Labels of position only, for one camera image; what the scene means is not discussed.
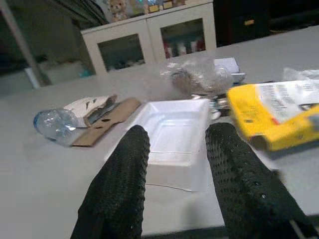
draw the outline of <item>plastic water bottle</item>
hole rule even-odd
[[[66,109],[41,111],[34,117],[33,125],[46,138],[69,146],[72,143],[77,118],[73,112]]]

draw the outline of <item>white styrofoam tray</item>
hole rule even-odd
[[[150,138],[146,183],[206,190],[209,184],[205,130],[209,100],[149,102],[127,130],[141,125]]]

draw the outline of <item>gray table surface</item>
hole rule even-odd
[[[319,27],[311,27],[218,48],[215,57],[235,57],[247,73],[245,82],[263,82],[280,79],[285,67],[319,69],[318,44]],[[70,237],[89,184],[128,122],[111,129],[94,148],[63,148],[38,134],[32,120],[40,110],[113,93],[119,100],[131,96],[142,101],[181,98],[160,78],[155,66],[141,66],[0,99],[1,238]],[[288,190],[307,215],[319,214],[318,146],[314,142],[271,154],[285,175]],[[186,192],[146,186],[143,234],[222,225],[213,187],[206,192]]]

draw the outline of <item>brown cardboard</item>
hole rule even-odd
[[[135,98],[128,98],[115,107],[109,114],[101,117],[87,129],[72,146],[91,147],[112,125],[124,122],[141,104]]]

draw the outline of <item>glass cabinet door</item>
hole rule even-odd
[[[97,75],[155,61],[146,20],[82,32]]]
[[[216,48],[212,3],[147,19],[157,61]]]

